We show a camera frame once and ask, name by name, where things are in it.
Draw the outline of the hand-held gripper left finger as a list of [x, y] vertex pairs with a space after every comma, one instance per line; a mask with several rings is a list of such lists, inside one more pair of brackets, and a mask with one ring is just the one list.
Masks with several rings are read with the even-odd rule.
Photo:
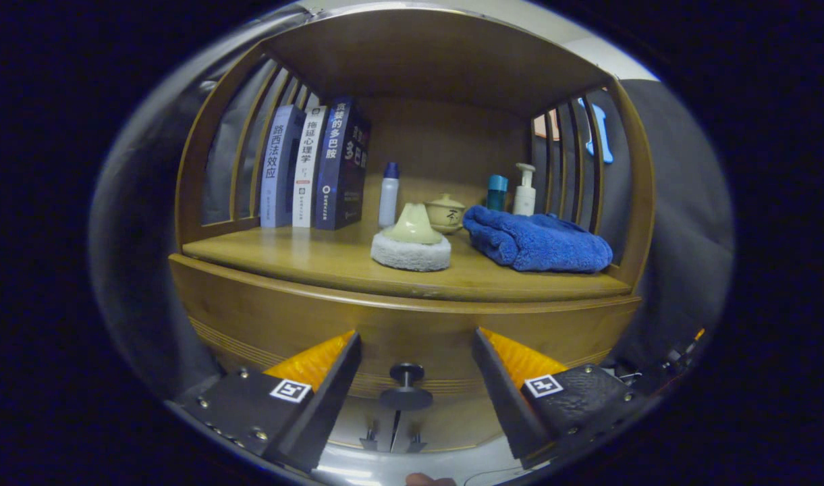
[[264, 371], [241, 367], [176, 400], [184, 416], [253, 456], [309, 473], [319, 464], [362, 360], [355, 330]]

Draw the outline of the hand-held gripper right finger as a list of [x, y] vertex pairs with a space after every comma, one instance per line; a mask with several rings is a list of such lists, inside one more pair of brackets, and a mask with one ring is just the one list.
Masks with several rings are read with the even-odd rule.
[[472, 356], [511, 453], [524, 468], [568, 461], [640, 417], [649, 397], [593, 363], [565, 367], [478, 328]]

